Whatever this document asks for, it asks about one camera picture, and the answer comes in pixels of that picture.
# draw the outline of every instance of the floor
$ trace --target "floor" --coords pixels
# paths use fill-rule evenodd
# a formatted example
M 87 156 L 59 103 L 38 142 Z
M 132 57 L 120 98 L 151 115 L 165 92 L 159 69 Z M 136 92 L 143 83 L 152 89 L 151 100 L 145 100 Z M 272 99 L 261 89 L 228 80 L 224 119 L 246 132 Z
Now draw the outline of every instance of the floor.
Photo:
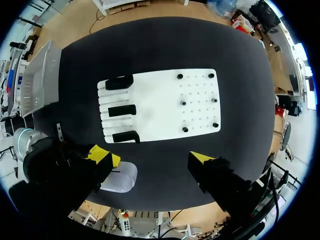
M 96 20 L 97 7 L 92 0 L 75 0 L 67 4 L 54 15 L 41 30 L 34 49 L 34 54 L 53 40 L 57 47 L 63 49 L 69 44 L 89 35 L 89 29 Z M 100 29 L 129 21 L 153 17 L 188 17 L 230 25 L 230 21 L 213 14 L 204 4 L 190 1 L 184 6 L 178 0 L 151 1 L 149 6 L 135 7 L 106 16 L 97 21 L 91 29 L 94 33 Z
M 49 40 L 53 40 L 57 47 L 63 49 L 78 39 L 87 36 L 89 29 L 96 20 L 96 14 L 98 16 L 101 15 L 100 12 L 97 13 L 97 7 L 92 0 L 72 1 L 61 10 L 61 13 L 55 14 L 42 27 L 34 54 Z M 150 6 L 135 7 L 108 15 L 104 19 L 97 21 L 91 32 L 129 21 L 170 16 L 196 18 L 230 26 L 228 19 L 215 15 L 202 3 L 190 1 L 188 6 L 184 6 L 178 0 L 157 0 L 151 1 Z M 92 213 L 98 219 L 109 210 L 108 206 L 89 201 L 85 201 L 80 208 Z M 173 224 L 174 226 L 191 224 L 192 227 L 200 227 L 203 232 L 208 232 L 213 229 L 215 223 L 221 223 L 227 215 L 217 203 L 213 202 L 185 209 L 175 218 Z

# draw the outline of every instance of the wooden floor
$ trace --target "wooden floor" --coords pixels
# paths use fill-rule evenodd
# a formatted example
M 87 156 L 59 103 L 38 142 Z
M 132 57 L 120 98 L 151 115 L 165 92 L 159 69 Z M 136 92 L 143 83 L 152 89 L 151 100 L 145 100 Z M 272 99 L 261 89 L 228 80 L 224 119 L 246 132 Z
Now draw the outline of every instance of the wooden floor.
M 97 7 L 92 0 L 77 0 L 66 5 L 43 27 L 34 49 L 37 53 L 47 41 L 53 40 L 61 49 L 89 35 L 89 29 L 96 20 Z M 153 17 L 188 17 L 230 25 L 230 21 L 212 13 L 205 4 L 190 1 L 184 6 L 178 0 L 155 0 L 149 6 L 135 7 L 106 16 L 92 27 L 94 33 L 101 29 L 139 19 Z

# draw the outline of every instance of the cable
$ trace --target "cable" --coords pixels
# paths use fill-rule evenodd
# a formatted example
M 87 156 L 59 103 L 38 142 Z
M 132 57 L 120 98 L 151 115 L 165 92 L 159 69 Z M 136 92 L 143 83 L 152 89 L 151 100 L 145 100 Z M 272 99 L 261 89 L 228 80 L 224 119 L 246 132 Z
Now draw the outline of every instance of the cable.
M 302 164 L 304 164 L 304 165 L 306 165 L 306 166 L 308 166 L 308 164 L 307 163 L 305 163 L 304 161 L 302 161 L 300 158 L 298 158 L 296 155 L 294 155 L 294 153 L 292 152 L 292 155 L 293 155 L 293 157 L 294 158 L 296 158 L 300 163 L 302 163 Z
M 99 213 L 100 213 L 100 211 L 101 211 L 101 208 L 102 208 L 102 205 L 100 206 L 99 212 L 98 212 L 98 214 L 97 214 L 97 216 L 96 216 L 96 220 L 98 220 L 98 218 L 99 218 Z
M 101 21 L 101 20 L 103 20 L 104 18 L 105 18 L 105 16 L 99 16 L 98 17 L 98 12 L 99 12 L 99 9 L 96 11 L 96 14 L 95 14 L 95 21 L 94 21 L 94 23 L 91 25 L 91 27 L 90 27 L 90 29 L 89 29 L 89 33 L 91 34 L 92 32 L 91 32 L 91 29 L 93 28 L 93 26 L 96 24 L 96 22 L 97 21 Z
M 159 237 L 159 238 L 162 239 L 162 237 L 163 237 L 164 235 L 166 235 L 168 232 L 170 232 L 170 231 L 173 230 L 173 229 L 176 229 L 176 228 L 175 228 L 175 227 L 170 228 L 168 231 L 166 231 L 164 234 L 162 234 L 161 237 Z
M 0 130 L 1 133 L 7 134 L 8 136 L 12 137 L 12 135 L 10 133 L 7 133 L 5 131 Z
M 182 212 L 182 210 L 180 210 L 170 221 L 172 222 L 175 218 L 176 218 L 176 216 L 178 216 L 179 215 L 179 213 L 181 213 Z
M 13 173 L 15 173 L 15 172 L 16 172 L 16 171 L 12 171 L 12 172 L 8 173 L 7 175 L 4 175 L 4 176 L 0 177 L 0 179 L 3 179 L 3 178 L 5 178 L 6 176 L 9 176 L 10 174 L 13 174 Z

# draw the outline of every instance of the shelf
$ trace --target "shelf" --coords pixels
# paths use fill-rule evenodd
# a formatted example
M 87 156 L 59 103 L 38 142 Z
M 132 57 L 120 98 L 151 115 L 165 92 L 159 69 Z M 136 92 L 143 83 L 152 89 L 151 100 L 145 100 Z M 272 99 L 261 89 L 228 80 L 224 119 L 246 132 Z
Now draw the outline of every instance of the shelf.
M 118 7 L 124 4 L 135 3 L 143 0 L 101 0 L 103 2 L 102 8 L 104 10 Z

